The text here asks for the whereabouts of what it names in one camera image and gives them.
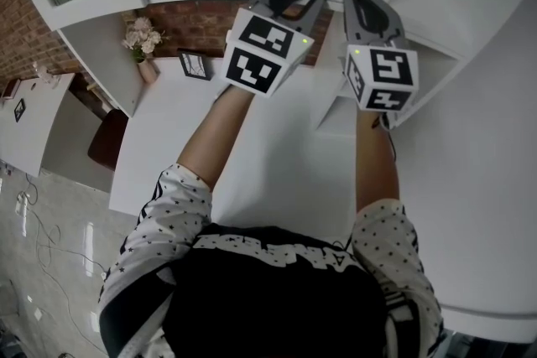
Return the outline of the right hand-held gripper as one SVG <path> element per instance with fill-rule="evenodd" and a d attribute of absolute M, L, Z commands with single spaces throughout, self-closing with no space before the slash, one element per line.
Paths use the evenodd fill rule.
<path fill-rule="evenodd" d="M 419 89 L 418 54 L 384 0 L 343 0 L 347 57 L 343 74 L 362 111 L 401 112 Z M 363 29 L 380 39 L 362 41 Z"/>

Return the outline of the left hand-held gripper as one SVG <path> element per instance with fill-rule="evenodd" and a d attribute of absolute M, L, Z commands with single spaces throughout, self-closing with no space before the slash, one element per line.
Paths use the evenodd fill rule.
<path fill-rule="evenodd" d="M 304 61 L 326 0 L 310 0 L 295 16 L 274 15 L 297 1 L 251 0 L 238 9 L 220 70 L 226 83 L 270 97 Z"/>

